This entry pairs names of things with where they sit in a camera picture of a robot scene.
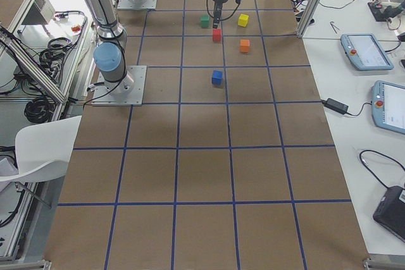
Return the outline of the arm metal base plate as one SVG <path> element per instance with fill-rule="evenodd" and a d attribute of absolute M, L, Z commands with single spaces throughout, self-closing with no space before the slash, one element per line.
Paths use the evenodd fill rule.
<path fill-rule="evenodd" d="M 127 76 L 115 88 L 115 83 L 104 81 L 99 72 L 97 86 L 91 101 L 93 106 L 141 106 L 144 96 L 147 66 L 127 66 Z"/>
<path fill-rule="evenodd" d="M 155 10 L 157 0 L 118 0 L 117 9 L 121 11 Z"/>

